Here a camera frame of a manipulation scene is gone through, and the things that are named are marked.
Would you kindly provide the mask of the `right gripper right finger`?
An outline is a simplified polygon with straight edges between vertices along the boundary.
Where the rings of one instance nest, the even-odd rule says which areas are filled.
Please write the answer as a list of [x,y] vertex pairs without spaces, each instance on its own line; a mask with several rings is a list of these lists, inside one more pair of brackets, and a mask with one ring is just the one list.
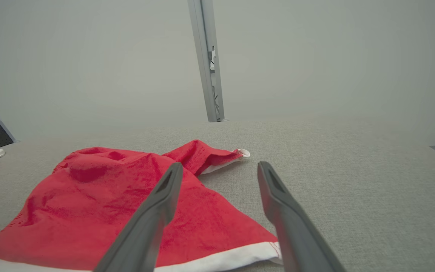
[[345,272],[304,209],[293,198],[269,162],[257,167],[261,202],[275,226],[287,272]]

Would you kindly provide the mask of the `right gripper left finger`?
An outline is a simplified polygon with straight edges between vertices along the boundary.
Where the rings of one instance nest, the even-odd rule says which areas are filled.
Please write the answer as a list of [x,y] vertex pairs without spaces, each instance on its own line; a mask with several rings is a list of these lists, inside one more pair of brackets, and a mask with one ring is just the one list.
[[101,258],[95,272],[154,271],[164,228],[176,212],[182,177],[183,166],[179,162],[171,164]]

